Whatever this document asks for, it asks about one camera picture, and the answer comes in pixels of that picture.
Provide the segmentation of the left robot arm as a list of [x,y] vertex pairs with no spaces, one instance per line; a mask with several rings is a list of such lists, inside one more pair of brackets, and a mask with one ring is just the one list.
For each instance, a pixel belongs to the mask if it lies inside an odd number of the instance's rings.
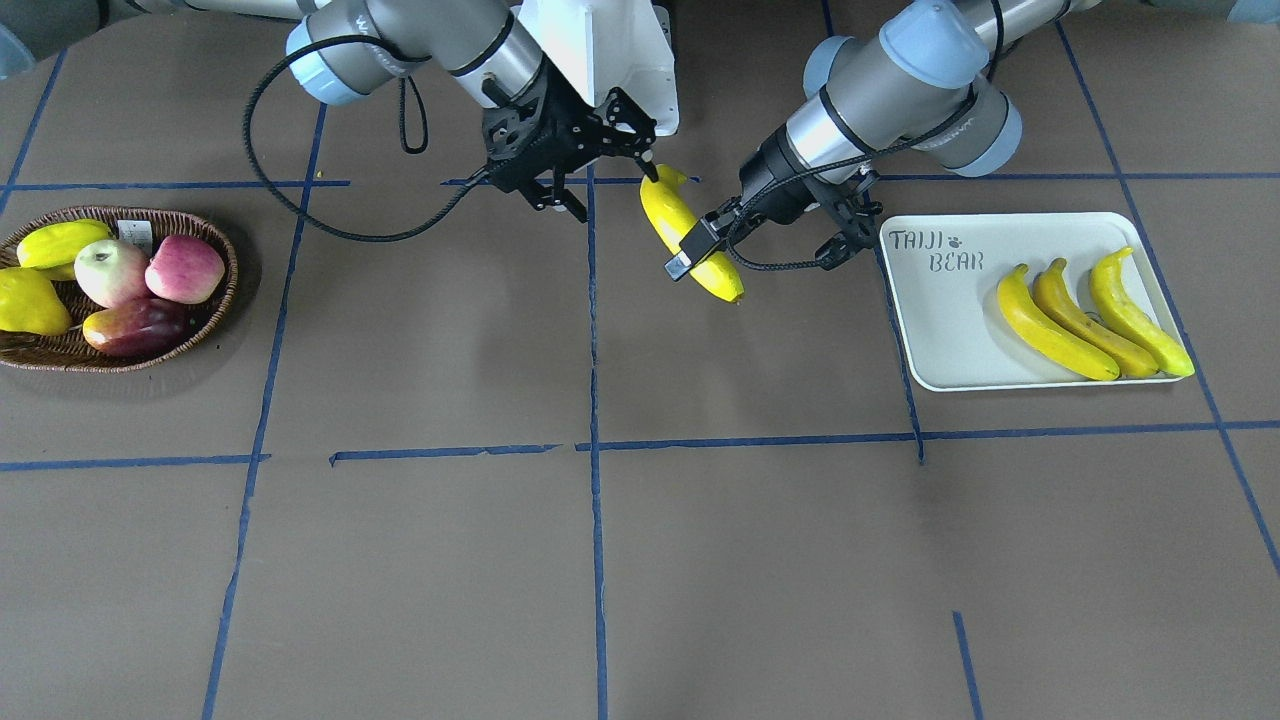
[[695,217],[672,241],[680,281],[765,223],[814,208],[835,236],[808,261],[831,269],[874,242],[879,206],[863,200],[873,163],[913,150],[955,176],[1002,168],[1023,137],[1021,114],[997,87],[1001,60],[1027,35],[1088,1],[913,1],[873,38],[833,36],[810,55],[805,102],[744,163],[740,195]]

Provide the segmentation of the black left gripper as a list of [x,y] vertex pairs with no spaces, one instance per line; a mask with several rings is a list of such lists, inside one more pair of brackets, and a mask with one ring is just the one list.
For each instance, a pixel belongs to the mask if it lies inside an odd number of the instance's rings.
[[714,211],[696,217],[666,264],[672,281],[681,281],[713,252],[727,251],[745,236],[742,220],[755,229],[767,222],[790,225],[810,206],[819,205],[837,231],[815,251],[820,269],[832,270],[878,241],[883,205],[870,199],[881,178],[876,170],[855,170],[845,182],[827,183],[805,169],[786,128],[777,128],[739,169],[740,199],[728,199]]

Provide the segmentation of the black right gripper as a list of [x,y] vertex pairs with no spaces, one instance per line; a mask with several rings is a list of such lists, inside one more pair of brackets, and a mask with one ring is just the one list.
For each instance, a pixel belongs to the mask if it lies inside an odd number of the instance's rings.
[[660,179],[652,160],[657,122],[623,88],[611,88],[596,114],[559,69],[544,60],[521,94],[507,94],[488,73],[483,96],[494,108],[538,102],[536,129],[524,151],[508,161],[486,159],[490,183],[507,193],[520,192],[535,211],[563,213],[585,224],[588,208],[567,187],[566,174],[598,158],[626,158],[650,182]]

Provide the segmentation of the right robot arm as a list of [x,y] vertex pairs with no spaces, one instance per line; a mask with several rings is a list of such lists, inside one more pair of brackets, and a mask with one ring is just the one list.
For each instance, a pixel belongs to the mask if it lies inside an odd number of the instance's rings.
[[3,76],[27,70],[115,23],[219,12],[293,20],[283,67],[316,100],[355,102],[429,63],[481,108],[486,160],[474,183],[584,220],[564,187],[599,158],[627,158],[648,181],[657,122],[625,90],[581,97],[506,1],[5,1]]

